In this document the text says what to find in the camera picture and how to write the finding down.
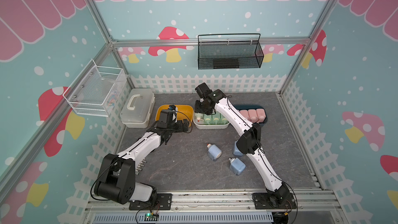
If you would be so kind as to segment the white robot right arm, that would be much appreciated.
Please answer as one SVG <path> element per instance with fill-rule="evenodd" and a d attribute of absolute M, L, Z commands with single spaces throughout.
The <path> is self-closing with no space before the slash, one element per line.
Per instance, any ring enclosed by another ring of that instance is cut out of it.
<path fill-rule="evenodd" d="M 261 126 L 247 120 L 219 89 L 212 91 L 206 83 L 199 84 L 195 91 L 201 98 L 195 102 L 198 113 L 210 115 L 220 113 L 239 134 L 237 149 L 246 155 L 260 173 L 272 207 L 280 207 L 288 200 L 288 185 L 277 176 L 261 146 Z"/>

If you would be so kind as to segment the yellow plastic storage tub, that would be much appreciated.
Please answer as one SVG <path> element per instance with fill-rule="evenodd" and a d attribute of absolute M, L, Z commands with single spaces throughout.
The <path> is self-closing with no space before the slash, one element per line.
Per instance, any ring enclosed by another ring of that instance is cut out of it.
<path fill-rule="evenodd" d="M 158 121 L 162 110 L 169 108 L 169 105 L 162 105 L 158 108 L 155 121 Z M 190 122 L 193 121 L 194 109 L 190 105 L 176 105 L 177 108 L 177 120 L 189 119 Z"/>

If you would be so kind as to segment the dark teal storage tub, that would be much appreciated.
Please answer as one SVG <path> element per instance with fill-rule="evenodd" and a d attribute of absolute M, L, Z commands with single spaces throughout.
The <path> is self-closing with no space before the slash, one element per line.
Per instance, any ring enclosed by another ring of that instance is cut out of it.
<path fill-rule="evenodd" d="M 237 104 L 237 105 L 234 105 L 233 107 L 235 108 L 234 111 L 236 113 L 240 112 L 241 110 L 247 110 L 247 111 L 255 110 L 255 112 L 257 113 L 258 112 L 257 110 L 260 110 L 261 113 L 264 113 L 264 116 L 258 117 L 259 120 L 257 121 L 257 123 L 261 127 L 264 126 L 267 123 L 267 121 L 268 121 L 265 109 L 261 105 L 256 105 L 256 104 Z"/>

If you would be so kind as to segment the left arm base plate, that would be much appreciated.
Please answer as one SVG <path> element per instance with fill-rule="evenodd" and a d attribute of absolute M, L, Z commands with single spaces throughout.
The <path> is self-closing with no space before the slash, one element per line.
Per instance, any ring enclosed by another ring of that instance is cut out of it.
<path fill-rule="evenodd" d="M 129 210 L 138 211 L 144 209 L 151 210 L 170 210 L 172 204 L 172 194 L 154 194 L 148 201 L 134 200 L 130 202 Z"/>

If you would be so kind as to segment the white plastic storage tub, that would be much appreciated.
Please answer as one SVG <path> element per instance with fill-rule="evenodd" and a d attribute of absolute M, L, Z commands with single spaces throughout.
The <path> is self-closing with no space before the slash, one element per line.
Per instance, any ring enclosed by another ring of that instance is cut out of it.
<path fill-rule="evenodd" d="M 214 114 L 216 114 L 216 113 L 219 113 L 219 112 L 216 112 L 216 111 L 213 111 L 213 113 L 212 114 L 210 114 L 211 116 L 212 115 L 214 115 Z M 193 117 L 193 123 L 195 124 L 195 126 L 198 128 L 198 129 L 202 129 L 202 130 L 205 130 L 205 129 L 226 129 L 228 126 L 229 126 L 229 124 L 218 124 L 218 125 L 214 125 L 214 124 L 210 124 L 210 125 L 205 125 L 205 124 L 196 124 L 195 123 L 195 115 L 196 114 L 201 114 L 201 113 L 198 113 L 196 110 L 194 111 L 194 117 Z"/>

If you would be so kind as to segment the pink sharpener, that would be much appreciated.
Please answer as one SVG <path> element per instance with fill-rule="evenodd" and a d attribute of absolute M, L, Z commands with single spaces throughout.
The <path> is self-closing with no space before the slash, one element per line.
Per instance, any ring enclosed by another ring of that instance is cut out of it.
<path fill-rule="evenodd" d="M 240 110 L 239 112 L 245 119 L 247 119 L 248 121 L 250 120 L 250 117 L 249 117 L 249 114 L 248 114 L 247 110 Z"/>
<path fill-rule="evenodd" d="M 256 109 L 256 113 L 257 113 L 257 116 L 258 116 L 257 123 L 263 123 L 265 121 L 265 119 L 266 119 L 265 109 L 258 108 L 258 109 Z"/>
<path fill-rule="evenodd" d="M 249 116 L 249 120 L 250 120 L 252 123 L 256 123 L 256 122 L 258 122 L 258 120 L 259 120 L 259 117 L 258 117 L 258 115 L 257 115 L 257 111 L 254 110 L 254 109 L 248 110 L 248 116 Z"/>

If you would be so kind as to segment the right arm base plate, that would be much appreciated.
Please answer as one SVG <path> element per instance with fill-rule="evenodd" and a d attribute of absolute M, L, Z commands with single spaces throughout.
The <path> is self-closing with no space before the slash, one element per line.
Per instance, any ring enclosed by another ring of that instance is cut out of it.
<path fill-rule="evenodd" d="M 277 194 L 275 192 L 255 192 L 252 194 L 252 200 L 256 209 L 281 209 L 291 211 L 297 209 L 297 201 L 290 192 L 286 194 Z"/>

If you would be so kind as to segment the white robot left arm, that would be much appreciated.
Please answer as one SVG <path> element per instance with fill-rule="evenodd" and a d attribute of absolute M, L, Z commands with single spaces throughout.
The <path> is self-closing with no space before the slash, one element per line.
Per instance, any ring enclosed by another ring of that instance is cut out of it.
<path fill-rule="evenodd" d="M 98 177 L 91 186 L 91 198 L 119 204 L 143 202 L 151 207 L 155 206 L 156 188 L 138 183 L 135 179 L 136 172 L 146 157 L 161 145 L 166 145 L 174 133 L 192 131 L 192 123 L 188 116 L 185 115 L 184 119 L 179 120 L 179 113 L 172 106 L 162 110 L 159 120 L 133 145 L 117 154 L 107 154 L 103 158 Z"/>

